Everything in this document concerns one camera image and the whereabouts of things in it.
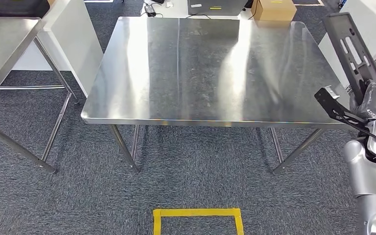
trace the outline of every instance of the table top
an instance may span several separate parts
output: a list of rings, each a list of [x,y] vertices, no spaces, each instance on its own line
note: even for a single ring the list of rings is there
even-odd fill
[[[346,129],[314,98],[329,85],[348,107],[302,22],[124,17],[81,116],[94,124]]]
[[[0,17],[0,84],[41,28],[38,18]]]

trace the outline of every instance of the gray carpet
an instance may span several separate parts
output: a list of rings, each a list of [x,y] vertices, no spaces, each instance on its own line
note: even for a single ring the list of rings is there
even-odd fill
[[[137,15],[140,1],[88,3],[106,48],[118,16]],[[329,7],[299,7],[296,20],[314,38]],[[64,73],[75,91],[79,88]],[[6,85],[45,84],[51,72],[13,71]],[[65,91],[0,91],[0,129],[41,155]],[[135,174],[109,130],[86,125],[70,104],[48,162],[41,168],[0,143],[0,234],[152,234],[156,208],[240,208],[245,234],[348,235],[356,209],[341,149],[354,133],[328,131],[282,174],[267,129],[149,126],[140,131]],[[132,126],[120,126],[125,141]],[[284,154],[310,130],[278,129]],[[230,217],[162,219],[163,235],[235,234]]]

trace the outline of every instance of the black bag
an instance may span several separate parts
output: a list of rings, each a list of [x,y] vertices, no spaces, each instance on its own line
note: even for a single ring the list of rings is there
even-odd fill
[[[0,16],[42,18],[48,10],[47,0],[0,0]]]
[[[253,0],[249,0],[244,7],[245,8],[252,8],[252,6],[253,6]]]

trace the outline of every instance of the yellow tape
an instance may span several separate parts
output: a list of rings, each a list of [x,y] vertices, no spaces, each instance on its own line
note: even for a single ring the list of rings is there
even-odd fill
[[[161,217],[234,216],[237,235],[244,235],[239,208],[230,209],[155,209],[153,210],[153,235],[161,235]]]

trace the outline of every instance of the black cable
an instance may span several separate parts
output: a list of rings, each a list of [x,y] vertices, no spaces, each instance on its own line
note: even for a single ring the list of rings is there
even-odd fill
[[[374,134],[372,134],[371,132],[368,132],[368,131],[366,131],[366,130],[364,130],[364,129],[362,129],[362,128],[360,128],[360,127],[358,127],[358,126],[356,126],[356,125],[354,125],[354,124],[352,124],[352,123],[350,123],[350,122],[349,122],[348,120],[346,120],[342,115],[339,115],[339,116],[341,117],[342,121],[343,121],[344,123],[346,123],[347,125],[350,125],[351,127],[357,129],[358,131],[360,131],[360,132],[362,132],[362,133],[364,133],[364,134],[366,134],[366,135],[368,135],[368,136],[371,136],[371,137],[373,137],[373,138],[376,139],[376,135],[374,135]]]
[[[193,15],[189,15],[189,16],[187,16],[187,17],[185,17],[185,18],[189,18],[189,17],[191,17],[191,16],[206,16],[208,19],[211,20],[211,18],[210,18],[209,16],[207,16],[206,14],[193,14]]]

